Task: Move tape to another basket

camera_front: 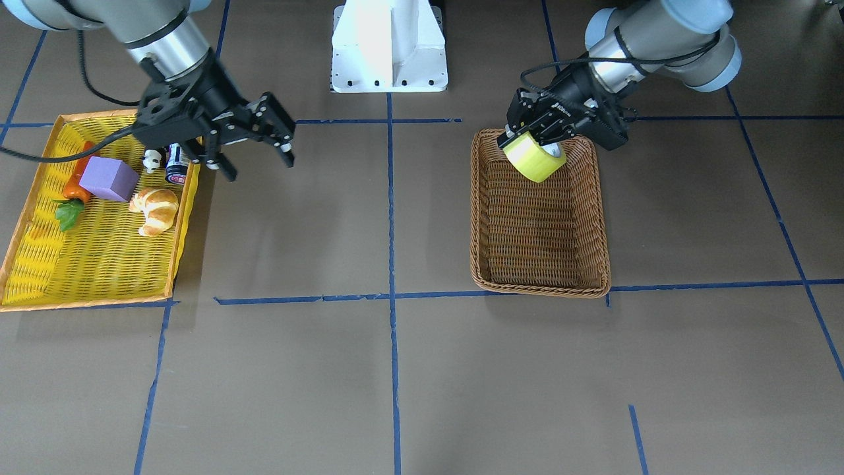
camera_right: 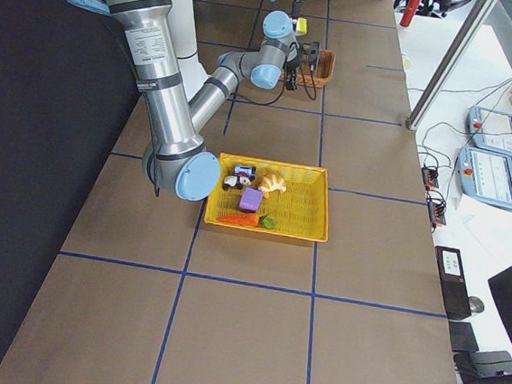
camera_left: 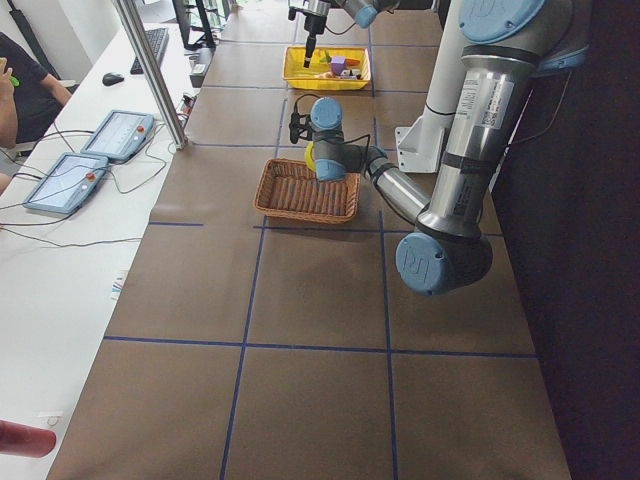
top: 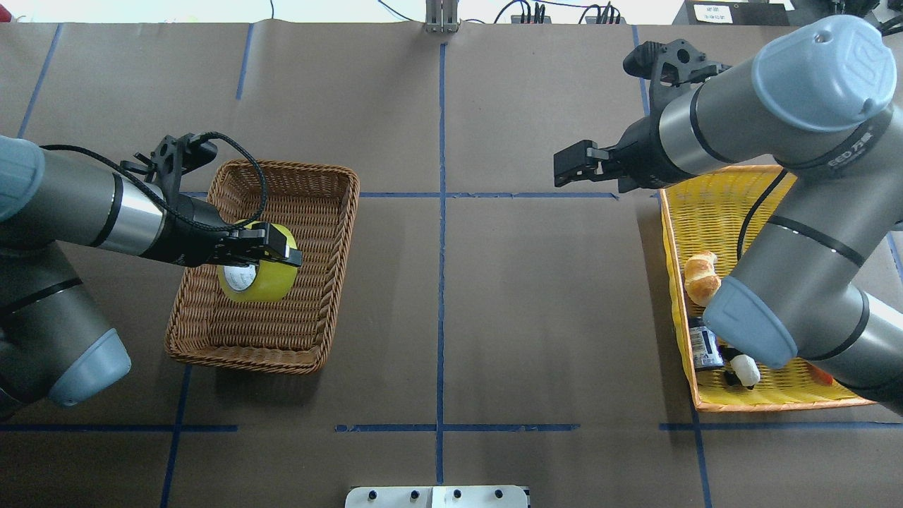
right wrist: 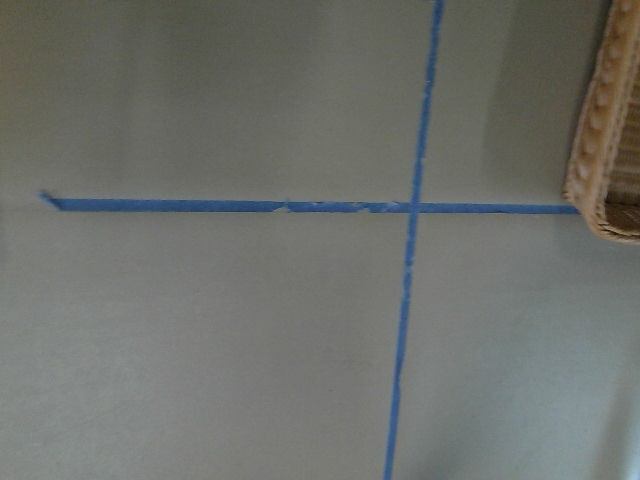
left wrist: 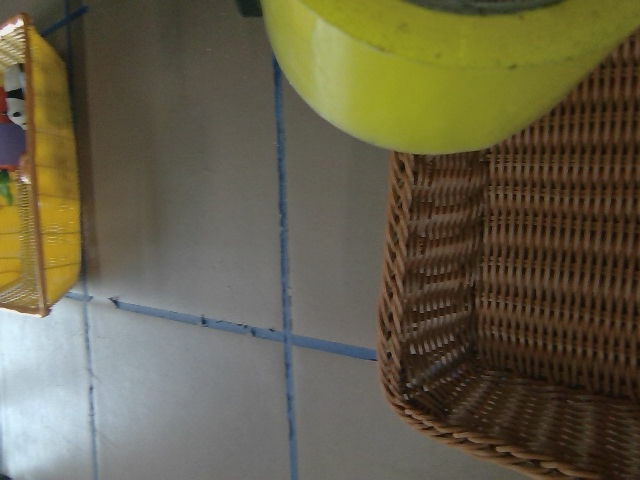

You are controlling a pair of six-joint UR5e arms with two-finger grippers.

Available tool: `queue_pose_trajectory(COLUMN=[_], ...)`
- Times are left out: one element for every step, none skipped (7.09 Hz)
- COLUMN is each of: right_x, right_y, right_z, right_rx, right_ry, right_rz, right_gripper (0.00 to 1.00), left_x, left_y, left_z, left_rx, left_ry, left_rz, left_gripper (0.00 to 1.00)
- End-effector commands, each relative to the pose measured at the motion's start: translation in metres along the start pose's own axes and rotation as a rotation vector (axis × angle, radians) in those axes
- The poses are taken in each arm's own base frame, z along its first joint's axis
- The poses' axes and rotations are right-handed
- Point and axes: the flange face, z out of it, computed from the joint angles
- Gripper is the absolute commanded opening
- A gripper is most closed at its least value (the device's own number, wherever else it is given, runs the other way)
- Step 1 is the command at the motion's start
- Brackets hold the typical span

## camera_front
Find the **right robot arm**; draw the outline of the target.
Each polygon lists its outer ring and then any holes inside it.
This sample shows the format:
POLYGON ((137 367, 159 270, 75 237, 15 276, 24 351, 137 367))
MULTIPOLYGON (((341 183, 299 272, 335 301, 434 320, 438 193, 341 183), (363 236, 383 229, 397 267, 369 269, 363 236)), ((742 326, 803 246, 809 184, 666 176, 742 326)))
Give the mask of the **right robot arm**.
POLYGON ((192 19, 205 2, 4 1, 3 6, 40 30, 109 30, 150 78, 135 104, 135 121, 103 138, 93 152, 127 136, 145 148, 177 144, 190 162, 218 170, 229 181, 237 176, 221 150, 229 144, 266 143, 284 165, 295 162, 295 121, 271 92, 253 102, 244 99, 192 19))

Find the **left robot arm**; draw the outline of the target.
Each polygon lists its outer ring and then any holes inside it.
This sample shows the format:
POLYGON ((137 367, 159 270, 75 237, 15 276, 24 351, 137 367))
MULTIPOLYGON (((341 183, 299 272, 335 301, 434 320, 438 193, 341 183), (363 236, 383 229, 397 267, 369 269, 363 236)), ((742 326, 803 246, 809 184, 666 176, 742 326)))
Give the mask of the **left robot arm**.
POLYGON ((545 146, 582 136, 605 150, 628 141, 623 100, 654 73, 700 92, 726 87, 742 52, 729 31, 729 1, 639 1, 589 21, 586 51, 524 70, 498 147, 524 136, 545 146))

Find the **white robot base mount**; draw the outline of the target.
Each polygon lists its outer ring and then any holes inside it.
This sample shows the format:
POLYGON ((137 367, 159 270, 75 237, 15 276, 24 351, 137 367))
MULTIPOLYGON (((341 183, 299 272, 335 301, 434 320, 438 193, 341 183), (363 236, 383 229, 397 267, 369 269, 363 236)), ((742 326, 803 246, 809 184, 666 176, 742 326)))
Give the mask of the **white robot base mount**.
POLYGON ((335 93, 447 89, 441 1, 347 1, 334 9, 331 43, 335 93))

